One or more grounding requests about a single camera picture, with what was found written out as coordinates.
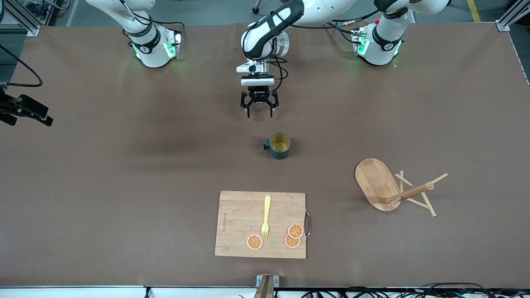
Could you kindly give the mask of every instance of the mug handle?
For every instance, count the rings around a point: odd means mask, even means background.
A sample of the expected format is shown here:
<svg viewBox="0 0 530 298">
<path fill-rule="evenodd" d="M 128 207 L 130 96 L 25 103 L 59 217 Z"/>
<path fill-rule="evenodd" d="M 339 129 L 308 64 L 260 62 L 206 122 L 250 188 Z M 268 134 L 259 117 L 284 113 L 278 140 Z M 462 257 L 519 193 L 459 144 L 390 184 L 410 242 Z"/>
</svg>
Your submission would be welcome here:
<svg viewBox="0 0 530 298">
<path fill-rule="evenodd" d="M 269 142 L 270 141 L 267 140 L 267 139 L 265 141 L 263 141 L 263 150 L 270 151 L 270 145 L 269 145 L 270 143 Z"/>
</svg>

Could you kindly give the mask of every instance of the dark green mug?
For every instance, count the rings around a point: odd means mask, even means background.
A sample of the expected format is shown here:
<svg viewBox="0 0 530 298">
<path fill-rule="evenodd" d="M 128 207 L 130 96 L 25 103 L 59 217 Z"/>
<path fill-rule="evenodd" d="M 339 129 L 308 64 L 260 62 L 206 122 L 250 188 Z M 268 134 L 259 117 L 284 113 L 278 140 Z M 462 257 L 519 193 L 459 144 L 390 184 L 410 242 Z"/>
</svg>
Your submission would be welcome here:
<svg viewBox="0 0 530 298">
<path fill-rule="evenodd" d="M 275 133 L 270 139 L 263 141 L 263 149 L 270 151 L 272 157 L 277 160 L 285 159 L 291 149 L 291 139 L 284 133 Z"/>
</svg>

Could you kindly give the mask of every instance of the oval wooden board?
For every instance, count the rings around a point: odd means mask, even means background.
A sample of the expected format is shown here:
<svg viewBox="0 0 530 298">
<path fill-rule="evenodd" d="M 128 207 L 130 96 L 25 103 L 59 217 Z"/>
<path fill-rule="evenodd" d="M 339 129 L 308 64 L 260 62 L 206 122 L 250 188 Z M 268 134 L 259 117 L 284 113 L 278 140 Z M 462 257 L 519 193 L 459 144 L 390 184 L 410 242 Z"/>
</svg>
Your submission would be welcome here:
<svg viewBox="0 0 530 298">
<path fill-rule="evenodd" d="M 382 161 L 365 159 L 355 168 L 355 180 L 370 204 L 381 211 L 392 211 L 401 202 L 392 205 L 385 203 L 385 199 L 400 193 L 398 184 L 392 173 Z"/>
</svg>

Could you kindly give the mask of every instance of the gold fork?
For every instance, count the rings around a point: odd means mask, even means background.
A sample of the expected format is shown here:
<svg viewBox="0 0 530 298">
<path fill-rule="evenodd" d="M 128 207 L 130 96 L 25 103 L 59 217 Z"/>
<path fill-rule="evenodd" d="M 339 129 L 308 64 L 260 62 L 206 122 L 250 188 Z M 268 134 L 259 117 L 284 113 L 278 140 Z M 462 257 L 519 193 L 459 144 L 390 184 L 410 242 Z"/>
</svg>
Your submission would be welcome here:
<svg viewBox="0 0 530 298">
<path fill-rule="evenodd" d="M 265 216 L 263 219 L 263 225 L 261 225 L 261 237 L 266 239 L 269 235 L 269 209 L 270 209 L 270 196 L 265 196 Z"/>
</svg>

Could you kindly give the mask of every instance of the cutting board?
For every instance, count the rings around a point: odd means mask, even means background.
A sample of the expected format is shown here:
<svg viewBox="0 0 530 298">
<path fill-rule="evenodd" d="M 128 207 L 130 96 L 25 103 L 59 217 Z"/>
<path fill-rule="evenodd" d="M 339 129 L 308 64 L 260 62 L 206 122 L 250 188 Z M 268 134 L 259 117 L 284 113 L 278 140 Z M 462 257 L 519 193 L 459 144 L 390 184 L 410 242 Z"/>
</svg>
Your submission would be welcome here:
<svg viewBox="0 0 530 298">
<path fill-rule="evenodd" d="M 261 235 L 265 196 L 269 195 L 269 236 L 259 250 L 251 250 L 246 240 Z M 215 255 L 250 258 L 305 259 L 305 237 L 297 248 L 284 244 L 287 228 L 304 226 L 305 194 L 294 192 L 221 191 Z"/>
</svg>

